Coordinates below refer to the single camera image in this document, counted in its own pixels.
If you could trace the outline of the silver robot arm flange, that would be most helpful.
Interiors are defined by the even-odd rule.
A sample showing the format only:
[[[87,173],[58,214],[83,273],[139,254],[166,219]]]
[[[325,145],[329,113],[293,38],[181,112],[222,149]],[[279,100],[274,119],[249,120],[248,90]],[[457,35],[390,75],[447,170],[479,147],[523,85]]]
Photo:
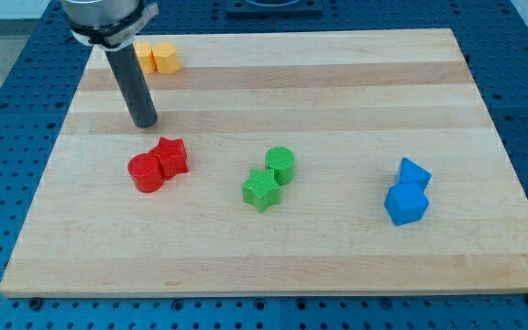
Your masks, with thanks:
[[[60,0],[60,4],[76,40],[104,51],[131,45],[159,13],[156,2],[144,0]]]

